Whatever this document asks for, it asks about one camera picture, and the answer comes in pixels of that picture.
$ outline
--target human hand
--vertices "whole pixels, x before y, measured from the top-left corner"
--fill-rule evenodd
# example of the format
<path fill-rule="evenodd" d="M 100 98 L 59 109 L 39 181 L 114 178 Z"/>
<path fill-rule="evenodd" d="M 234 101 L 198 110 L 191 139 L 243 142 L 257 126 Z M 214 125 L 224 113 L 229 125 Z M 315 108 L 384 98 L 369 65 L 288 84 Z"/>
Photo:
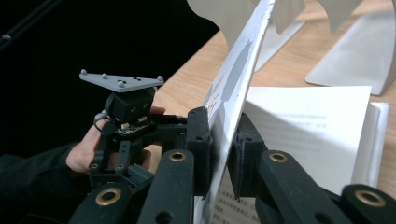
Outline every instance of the human hand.
<path fill-rule="evenodd" d="M 162 115 L 165 113 L 165 108 L 153 106 L 150 109 L 150 114 Z M 96 126 L 102 129 L 103 126 L 108 122 L 107 119 L 100 119 L 96 122 Z M 93 125 L 87 131 L 81 142 L 75 145 L 69 152 L 66 158 L 67 166 L 74 171 L 70 174 L 72 177 L 81 174 L 87 174 L 89 172 L 89 166 L 93 160 L 95 150 L 98 148 L 101 133 Z M 151 152 L 148 150 L 143 150 L 143 162 L 141 166 L 148 169 L 150 166 Z M 114 167 L 117 162 L 118 153 L 112 153 L 109 155 L 109 167 Z"/>

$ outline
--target white paper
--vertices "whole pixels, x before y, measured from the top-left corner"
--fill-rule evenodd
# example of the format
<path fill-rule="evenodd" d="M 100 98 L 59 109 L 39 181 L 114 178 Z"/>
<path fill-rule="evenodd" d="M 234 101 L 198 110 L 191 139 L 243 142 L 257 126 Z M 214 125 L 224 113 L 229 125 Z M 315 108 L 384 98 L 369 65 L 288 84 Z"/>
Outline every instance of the white paper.
<path fill-rule="evenodd" d="M 214 139 L 213 178 L 206 197 L 195 197 L 194 223 L 207 223 L 224 174 L 275 0 L 261 0 L 227 55 L 203 103 Z"/>
<path fill-rule="evenodd" d="M 370 87 L 250 88 L 244 111 L 269 149 L 292 155 L 323 188 L 351 183 Z"/>

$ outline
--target wooden table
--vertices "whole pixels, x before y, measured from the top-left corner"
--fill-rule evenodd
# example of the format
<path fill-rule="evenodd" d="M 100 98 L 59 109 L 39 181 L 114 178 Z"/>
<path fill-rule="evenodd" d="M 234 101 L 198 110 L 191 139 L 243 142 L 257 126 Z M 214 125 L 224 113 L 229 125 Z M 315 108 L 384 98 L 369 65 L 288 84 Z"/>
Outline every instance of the wooden table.
<path fill-rule="evenodd" d="M 282 50 L 256 72 L 251 86 L 308 87 L 305 76 L 353 24 L 359 15 L 393 10 L 391 0 L 364 0 L 350 20 L 331 33 L 324 9 L 316 0 L 305 0 L 306 9 L 298 20 L 306 25 Z M 222 32 L 214 35 L 157 91 L 153 105 L 163 106 L 166 114 L 187 116 L 202 105 L 205 95 L 228 54 Z M 389 123 L 382 156 L 378 188 L 396 198 L 396 82 L 373 102 L 389 102 Z"/>

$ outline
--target book page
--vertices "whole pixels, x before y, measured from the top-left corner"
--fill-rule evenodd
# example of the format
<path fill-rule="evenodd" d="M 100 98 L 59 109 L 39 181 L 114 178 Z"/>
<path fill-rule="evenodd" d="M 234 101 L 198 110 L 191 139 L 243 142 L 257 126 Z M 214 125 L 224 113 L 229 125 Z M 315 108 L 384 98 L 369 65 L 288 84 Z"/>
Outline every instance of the book page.
<path fill-rule="evenodd" d="M 244 112 L 269 149 L 292 155 L 321 187 L 351 183 L 370 87 L 251 87 Z"/>
<path fill-rule="evenodd" d="M 224 60 L 203 106 L 213 138 L 210 188 L 205 196 L 194 198 L 194 223 L 207 223 L 224 175 L 233 136 L 248 95 L 263 37 L 275 0 L 261 0 Z"/>
<path fill-rule="evenodd" d="M 226 169 L 209 224 L 260 224 L 254 203 L 255 198 L 241 197 L 239 202 L 234 198 L 230 174 Z"/>

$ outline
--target black background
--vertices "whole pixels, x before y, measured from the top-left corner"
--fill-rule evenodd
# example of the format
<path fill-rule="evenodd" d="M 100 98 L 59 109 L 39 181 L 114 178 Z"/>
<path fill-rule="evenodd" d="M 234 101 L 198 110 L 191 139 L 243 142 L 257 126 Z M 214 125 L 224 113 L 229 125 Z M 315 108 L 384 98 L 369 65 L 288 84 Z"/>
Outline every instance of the black background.
<path fill-rule="evenodd" d="M 0 35 L 43 0 L 1 0 Z M 79 141 L 110 91 L 79 71 L 166 81 L 219 28 L 187 0 L 62 1 L 0 51 L 2 153 Z"/>

